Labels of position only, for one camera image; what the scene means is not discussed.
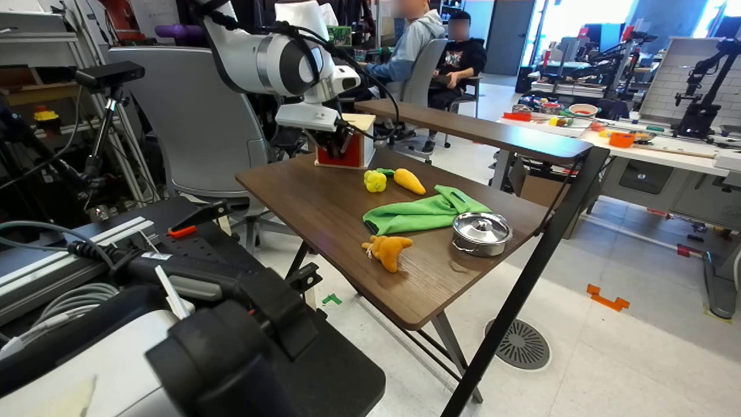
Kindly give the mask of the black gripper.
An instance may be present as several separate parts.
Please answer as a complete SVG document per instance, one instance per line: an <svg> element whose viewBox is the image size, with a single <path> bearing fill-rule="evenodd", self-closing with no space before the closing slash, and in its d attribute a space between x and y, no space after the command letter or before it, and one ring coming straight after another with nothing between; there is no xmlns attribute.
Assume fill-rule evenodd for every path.
<svg viewBox="0 0 741 417"><path fill-rule="evenodd" d="M325 148L331 157L343 157L350 148L350 139L354 137L354 127L341 122L333 133L316 133L316 142Z"/></svg>

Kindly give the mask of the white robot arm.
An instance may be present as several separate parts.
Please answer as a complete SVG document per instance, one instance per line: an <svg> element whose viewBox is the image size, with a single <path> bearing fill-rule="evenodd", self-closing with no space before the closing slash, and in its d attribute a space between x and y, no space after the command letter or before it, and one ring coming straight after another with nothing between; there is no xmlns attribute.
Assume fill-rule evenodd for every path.
<svg viewBox="0 0 741 417"><path fill-rule="evenodd" d="M331 106L361 83L337 62L328 19L316 0L278 3L277 20L243 24L233 0L192 0L223 80L242 93L280 95L280 127L308 133L331 156L347 151L350 122Z"/></svg>

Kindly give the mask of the black background robot arm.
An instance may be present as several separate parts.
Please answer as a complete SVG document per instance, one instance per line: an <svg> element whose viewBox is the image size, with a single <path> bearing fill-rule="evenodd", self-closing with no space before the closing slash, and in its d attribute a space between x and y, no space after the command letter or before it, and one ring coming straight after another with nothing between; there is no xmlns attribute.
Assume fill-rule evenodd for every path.
<svg viewBox="0 0 741 417"><path fill-rule="evenodd" d="M717 45L717 53L691 69L686 91L675 95L675 104L689 100L684 119L671 127L675 137L706 139L711 134L711 126L721 111L717 95L739 55L741 40L723 37ZM717 80L706 93L698 93L706 74L717 74Z"/></svg>

